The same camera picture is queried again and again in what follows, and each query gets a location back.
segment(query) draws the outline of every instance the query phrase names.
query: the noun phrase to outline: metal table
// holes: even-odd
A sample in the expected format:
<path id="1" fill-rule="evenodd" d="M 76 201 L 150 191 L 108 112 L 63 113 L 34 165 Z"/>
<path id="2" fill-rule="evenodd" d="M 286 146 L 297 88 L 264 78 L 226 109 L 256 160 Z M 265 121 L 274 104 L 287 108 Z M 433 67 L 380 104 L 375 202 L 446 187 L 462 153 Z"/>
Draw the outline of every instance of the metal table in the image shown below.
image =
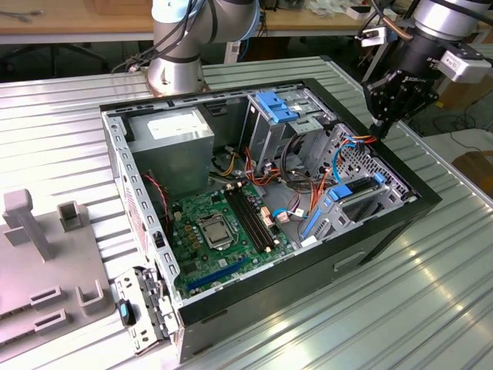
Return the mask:
<path id="1" fill-rule="evenodd" d="M 315 77 L 362 122 L 359 86 L 319 58 L 208 66 L 214 89 Z M 149 96 L 140 74 L 0 86 L 0 188 L 35 212 L 89 208 L 109 280 L 141 264 L 109 169 L 98 105 Z M 377 260 L 246 329 L 182 368 L 491 368 L 491 201 L 404 125 L 386 144 L 443 201 Z M 170 346 L 134 358 L 118 313 L 0 368 L 174 368 Z"/>

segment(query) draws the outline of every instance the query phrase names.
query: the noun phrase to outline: motherboard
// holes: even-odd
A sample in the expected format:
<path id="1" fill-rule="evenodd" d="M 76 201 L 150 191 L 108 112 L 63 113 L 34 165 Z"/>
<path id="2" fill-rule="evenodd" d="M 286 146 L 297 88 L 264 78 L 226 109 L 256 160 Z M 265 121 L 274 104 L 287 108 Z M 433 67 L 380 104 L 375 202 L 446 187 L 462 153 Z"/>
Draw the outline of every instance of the motherboard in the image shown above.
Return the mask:
<path id="1" fill-rule="evenodd" d="M 172 210 L 172 249 L 181 270 L 175 285 L 182 298 L 293 251 L 276 224 L 264 223 L 268 211 L 251 184 L 187 197 Z"/>

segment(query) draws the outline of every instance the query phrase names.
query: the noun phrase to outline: ram slot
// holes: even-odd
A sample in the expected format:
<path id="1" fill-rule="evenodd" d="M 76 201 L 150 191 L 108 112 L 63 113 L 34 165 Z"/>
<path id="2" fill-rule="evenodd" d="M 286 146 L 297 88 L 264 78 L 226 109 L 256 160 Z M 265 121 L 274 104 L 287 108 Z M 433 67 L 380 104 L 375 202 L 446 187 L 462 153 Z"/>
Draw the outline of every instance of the ram slot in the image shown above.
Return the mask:
<path id="1" fill-rule="evenodd" d="M 240 220 L 243 229 L 247 232 L 248 236 L 253 242 L 253 246 L 257 252 L 261 253 L 266 250 L 267 247 L 274 248 L 275 244 L 273 238 L 260 221 L 257 214 L 248 202 L 245 194 L 241 190 L 227 191 L 224 197 L 233 208 L 236 217 Z"/>

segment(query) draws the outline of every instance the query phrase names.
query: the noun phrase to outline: red wire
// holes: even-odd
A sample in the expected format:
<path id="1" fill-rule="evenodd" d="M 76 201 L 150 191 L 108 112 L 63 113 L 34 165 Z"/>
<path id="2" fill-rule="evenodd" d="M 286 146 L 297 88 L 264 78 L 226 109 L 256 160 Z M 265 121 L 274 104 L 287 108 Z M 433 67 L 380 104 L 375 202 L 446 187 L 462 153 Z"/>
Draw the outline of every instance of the red wire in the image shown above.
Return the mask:
<path id="1" fill-rule="evenodd" d="M 151 183 L 153 183 L 154 187 L 156 187 L 157 191 L 159 191 L 159 194 L 161 195 L 161 200 L 163 201 L 164 204 L 164 213 L 166 215 L 166 230 L 168 229 L 168 223 L 169 223 L 169 218 L 168 218 L 168 203 L 166 202 L 166 198 L 164 197 L 163 190 L 161 189 L 163 185 L 160 185 L 155 181 L 151 176 L 149 175 L 143 175 L 147 180 L 149 180 Z"/>

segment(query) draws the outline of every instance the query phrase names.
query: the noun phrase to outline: white label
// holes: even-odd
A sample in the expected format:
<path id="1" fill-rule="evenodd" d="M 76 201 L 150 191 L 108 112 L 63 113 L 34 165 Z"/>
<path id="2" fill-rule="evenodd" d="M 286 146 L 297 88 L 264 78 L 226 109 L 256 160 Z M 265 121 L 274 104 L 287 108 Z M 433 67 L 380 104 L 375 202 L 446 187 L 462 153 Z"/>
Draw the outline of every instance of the white label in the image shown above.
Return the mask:
<path id="1" fill-rule="evenodd" d="M 301 247 L 308 247 L 310 244 L 315 243 L 316 241 L 317 241 L 316 237 L 312 235 L 311 237 L 308 237 L 307 239 L 301 242 Z"/>
<path id="2" fill-rule="evenodd" d="M 147 123 L 149 131 L 154 139 L 176 136 L 184 133 L 207 130 L 207 125 L 202 123 L 194 114 L 155 119 Z"/>
<path id="3" fill-rule="evenodd" d="M 445 62 L 453 69 L 456 70 L 458 67 L 458 64 L 456 61 L 450 59 L 449 57 L 445 58 Z"/>

